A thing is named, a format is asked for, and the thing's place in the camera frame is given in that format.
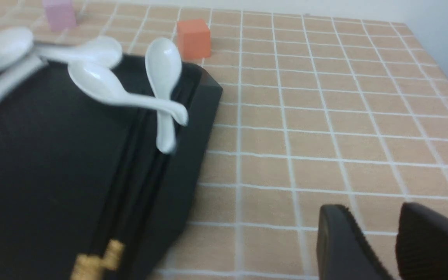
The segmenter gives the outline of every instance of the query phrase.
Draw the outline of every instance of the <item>black object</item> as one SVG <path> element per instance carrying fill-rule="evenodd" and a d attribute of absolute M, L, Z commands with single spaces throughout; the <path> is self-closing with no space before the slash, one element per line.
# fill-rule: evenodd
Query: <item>black object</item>
<path fill-rule="evenodd" d="M 144 58 L 114 73 L 153 95 Z M 142 280 L 182 232 L 222 87 L 184 63 L 172 99 L 186 106 L 177 150 L 155 146 L 156 113 L 106 106 L 50 62 L 0 103 L 0 280 L 65 280 L 78 254 L 125 246 L 106 278 Z"/>

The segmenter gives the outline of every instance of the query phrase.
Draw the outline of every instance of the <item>white spoon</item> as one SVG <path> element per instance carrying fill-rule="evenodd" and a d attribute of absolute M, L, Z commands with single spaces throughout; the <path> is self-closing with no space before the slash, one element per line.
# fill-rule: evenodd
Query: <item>white spoon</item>
<path fill-rule="evenodd" d="M 48 60 L 69 64 L 75 60 L 93 62 L 112 69 L 122 59 L 122 46 L 112 37 L 100 36 L 79 46 L 37 45 L 37 55 Z"/>
<path fill-rule="evenodd" d="M 30 52 L 34 35 L 26 27 L 12 27 L 0 31 L 0 72 Z"/>
<path fill-rule="evenodd" d="M 77 60 L 69 64 L 68 72 L 75 85 L 98 102 L 113 106 L 161 110 L 170 114 L 182 126 L 188 123 L 188 111 L 182 104 L 128 93 L 114 73 L 106 67 Z"/>
<path fill-rule="evenodd" d="M 181 76 L 182 61 L 176 45 L 167 38 L 157 38 L 144 57 L 146 75 L 155 97 L 170 100 Z M 176 148 L 176 132 L 170 115 L 157 112 L 157 148 L 164 154 Z"/>
<path fill-rule="evenodd" d="M 46 61 L 41 60 L 35 55 L 30 55 L 11 66 L 7 71 L 4 71 L 4 73 L 0 75 L 0 102 L 7 96 L 7 94 L 14 90 L 15 87 L 46 65 Z"/>

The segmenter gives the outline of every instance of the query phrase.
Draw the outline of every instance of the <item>wooden block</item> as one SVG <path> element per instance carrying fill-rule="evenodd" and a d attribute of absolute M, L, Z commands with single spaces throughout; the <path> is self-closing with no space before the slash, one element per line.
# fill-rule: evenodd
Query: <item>wooden block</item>
<path fill-rule="evenodd" d="M 177 22 L 177 46 L 184 60 L 210 57 L 210 29 L 201 18 Z"/>

